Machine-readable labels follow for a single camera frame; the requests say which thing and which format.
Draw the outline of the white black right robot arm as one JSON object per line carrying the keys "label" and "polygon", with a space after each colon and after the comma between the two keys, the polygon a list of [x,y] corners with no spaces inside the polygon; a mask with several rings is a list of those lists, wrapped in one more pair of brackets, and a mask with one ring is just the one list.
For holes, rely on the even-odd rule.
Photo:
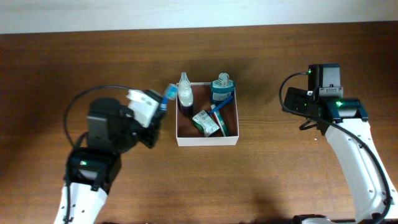
{"label": "white black right robot arm", "polygon": [[397,223],[397,189],[377,153],[368,115],[358,99],[290,87],[282,109],[306,118],[301,129],[315,127],[326,137],[348,183],[357,223]]}

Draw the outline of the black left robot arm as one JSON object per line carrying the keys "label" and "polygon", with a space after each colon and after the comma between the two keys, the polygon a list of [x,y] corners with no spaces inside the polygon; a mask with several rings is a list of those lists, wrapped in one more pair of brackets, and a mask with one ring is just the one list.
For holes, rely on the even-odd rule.
{"label": "black left robot arm", "polygon": [[90,104],[88,132],[67,159],[65,185],[56,223],[94,223],[121,169],[121,154],[141,142],[152,148],[165,111],[160,102],[141,96],[131,106],[100,98]]}

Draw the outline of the clear pump soap bottle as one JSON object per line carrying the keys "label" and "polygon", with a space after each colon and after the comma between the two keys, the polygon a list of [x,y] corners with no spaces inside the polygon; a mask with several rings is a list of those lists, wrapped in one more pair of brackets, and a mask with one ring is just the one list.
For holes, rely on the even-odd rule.
{"label": "clear pump soap bottle", "polygon": [[193,91],[185,72],[178,83],[178,109],[185,117],[193,116]]}

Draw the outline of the blue Listerine mouthwash bottle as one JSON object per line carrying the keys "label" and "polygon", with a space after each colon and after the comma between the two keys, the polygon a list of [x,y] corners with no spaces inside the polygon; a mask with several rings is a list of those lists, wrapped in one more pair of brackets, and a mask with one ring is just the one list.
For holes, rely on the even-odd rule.
{"label": "blue Listerine mouthwash bottle", "polygon": [[210,88],[210,103],[218,105],[229,96],[233,95],[235,91],[235,82],[229,79],[227,73],[220,73],[218,79],[211,82]]}

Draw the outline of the teal Colgate toothpaste tube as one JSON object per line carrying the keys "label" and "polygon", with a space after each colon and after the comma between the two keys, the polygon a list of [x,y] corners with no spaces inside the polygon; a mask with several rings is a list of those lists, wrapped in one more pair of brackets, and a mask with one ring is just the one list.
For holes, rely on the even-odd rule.
{"label": "teal Colgate toothpaste tube", "polygon": [[213,113],[213,116],[215,117],[215,119],[216,119],[216,121],[217,121],[217,123],[218,123],[218,125],[219,125],[219,127],[221,129],[221,132],[222,132],[223,136],[224,137],[229,137],[230,136],[229,130],[228,130],[228,128],[227,128],[227,126],[226,126],[226,124],[224,122],[224,119],[223,119],[220,111],[219,110],[215,111]]}

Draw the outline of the white green soap packet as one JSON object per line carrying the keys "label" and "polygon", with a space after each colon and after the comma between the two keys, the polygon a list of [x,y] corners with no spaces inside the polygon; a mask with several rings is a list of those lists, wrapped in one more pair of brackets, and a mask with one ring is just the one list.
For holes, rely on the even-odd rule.
{"label": "white green soap packet", "polygon": [[197,113],[192,118],[192,122],[205,138],[210,137],[220,129],[220,127],[205,110]]}

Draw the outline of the blue white toothbrush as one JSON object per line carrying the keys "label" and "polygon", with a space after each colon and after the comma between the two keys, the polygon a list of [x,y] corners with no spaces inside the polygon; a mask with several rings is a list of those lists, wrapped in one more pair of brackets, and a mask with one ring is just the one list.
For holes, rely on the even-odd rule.
{"label": "blue white toothbrush", "polygon": [[178,88],[175,84],[170,83],[168,87],[165,89],[161,104],[160,104],[160,109],[162,111],[167,110],[167,105],[170,100],[175,100],[178,95]]}

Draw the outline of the blue disposable razor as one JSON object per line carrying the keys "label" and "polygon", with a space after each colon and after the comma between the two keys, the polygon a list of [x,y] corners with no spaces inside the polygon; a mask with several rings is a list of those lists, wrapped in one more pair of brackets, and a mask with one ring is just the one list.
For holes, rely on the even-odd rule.
{"label": "blue disposable razor", "polygon": [[217,106],[215,106],[210,112],[208,112],[208,114],[213,114],[217,111],[219,111],[222,107],[226,106],[230,101],[232,101],[234,99],[234,96],[229,96],[227,97],[227,99],[225,99],[224,101],[222,101],[220,104],[218,104]]}

